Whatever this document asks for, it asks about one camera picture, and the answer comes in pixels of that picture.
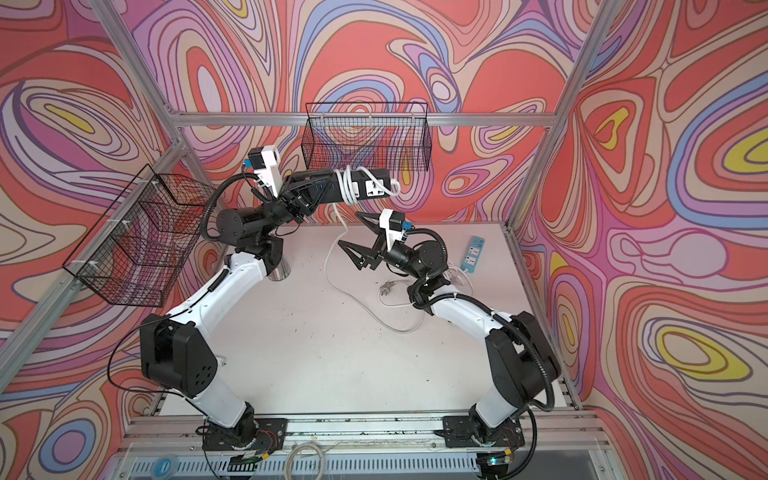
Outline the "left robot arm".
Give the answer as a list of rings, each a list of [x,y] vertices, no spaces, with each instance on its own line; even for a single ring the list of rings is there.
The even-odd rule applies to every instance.
[[[150,314],[133,330],[139,336],[143,376],[203,413],[208,422],[205,431],[214,437],[218,449],[253,448],[260,427],[252,405],[236,395],[219,374],[209,339],[225,314],[280,265],[283,240],[276,230],[290,222],[302,223],[319,205],[334,200],[338,191],[337,177],[330,170],[291,174],[278,193],[261,183],[253,190],[260,206],[220,211],[217,232],[210,234],[211,214],[225,190],[256,177],[252,172],[233,175],[213,191],[203,207],[203,238],[234,249],[220,272],[167,314]]]

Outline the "blue power strip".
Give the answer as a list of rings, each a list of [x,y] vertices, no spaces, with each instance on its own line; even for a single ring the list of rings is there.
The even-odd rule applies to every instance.
[[[471,238],[469,247],[463,257],[460,265],[456,265],[451,261],[448,261],[448,269],[443,276],[452,284],[457,285],[459,288],[467,288],[470,294],[474,293],[474,285],[470,278],[470,275],[474,273],[477,266],[477,262],[482,253],[485,240],[481,237],[473,236]],[[385,308],[403,308],[406,307],[406,303],[387,303],[384,298],[392,293],[394,287],[398,284],[409,284],[410,281],[404,277],[395,275],[388,278],[380,287],[378,292],[378,301]]]

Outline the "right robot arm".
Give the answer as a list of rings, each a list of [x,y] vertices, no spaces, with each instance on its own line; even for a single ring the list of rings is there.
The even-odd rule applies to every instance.
[[[527,311],[513,315],[494,309],[453,286],[446,276],[447,245],[436,231],[417,228],[393,210],[356,216],[375,241],[366,247],[337,239],[353,265],[358,270],[386,265],[411,279],[406,289],[410,307],[458,327],[485,346],[491,389],[466,415],[444,417],[437,436],[449,448],[535,449],[538,428],[533,426],[526,437],[520,419],[534,422],[536,410],[554,409],[553,383],[562,373],[540,322]]]

